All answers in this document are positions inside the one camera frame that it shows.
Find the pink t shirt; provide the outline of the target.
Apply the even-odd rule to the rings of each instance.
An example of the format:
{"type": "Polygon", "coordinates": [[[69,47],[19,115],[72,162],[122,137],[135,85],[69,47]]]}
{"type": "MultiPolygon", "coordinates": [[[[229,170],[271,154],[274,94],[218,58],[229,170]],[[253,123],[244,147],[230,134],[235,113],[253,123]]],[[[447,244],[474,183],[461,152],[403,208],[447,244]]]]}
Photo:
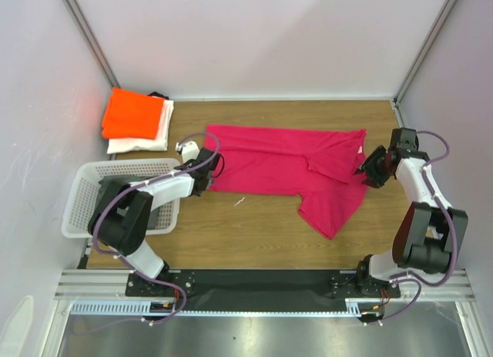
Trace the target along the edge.
{"type": "Polygon", "coordinates": [[[366,130],[318,131],[210,124],[205,146],[225,162],[217,192],[300,196],[298,214],[333,239],[367,193],[356,169],[365,161],[366,130]]]}

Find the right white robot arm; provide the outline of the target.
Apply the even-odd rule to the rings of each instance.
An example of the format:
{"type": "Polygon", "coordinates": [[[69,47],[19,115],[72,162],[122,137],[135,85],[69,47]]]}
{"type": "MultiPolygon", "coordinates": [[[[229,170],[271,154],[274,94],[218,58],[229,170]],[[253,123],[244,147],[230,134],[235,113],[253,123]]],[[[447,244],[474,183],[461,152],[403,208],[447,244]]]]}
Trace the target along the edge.
{"type": "Polygon", "coordinates": [[[432,173],[438,159],[420,150],[420,135],[410,128],[394,129],[389,146],[376,148],[355,171],[372,188],[394,178],[410,202],[391,249],[358,263],[354,286],[365,297],[406,280],[440,287],[454,272],[468,215],[441,192],[432,173]]]}

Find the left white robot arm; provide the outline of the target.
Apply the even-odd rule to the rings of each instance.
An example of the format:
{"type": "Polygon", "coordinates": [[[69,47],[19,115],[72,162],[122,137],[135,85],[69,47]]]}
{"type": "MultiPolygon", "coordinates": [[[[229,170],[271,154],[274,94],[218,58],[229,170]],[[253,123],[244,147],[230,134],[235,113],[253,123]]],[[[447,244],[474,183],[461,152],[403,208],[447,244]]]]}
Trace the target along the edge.
{"type": "Polygon", "coordinates": [[[208,190],[217,168],[224,168],[221,153],[201,148],[197,154],[169,173],[149,180],[111,180],[88,223],[93,245],[111,248],[143,278],[143,287],[152,295],[169,288],[169,265],[146,241],[151,213],[174,200],[201,196],[208,190]]]}

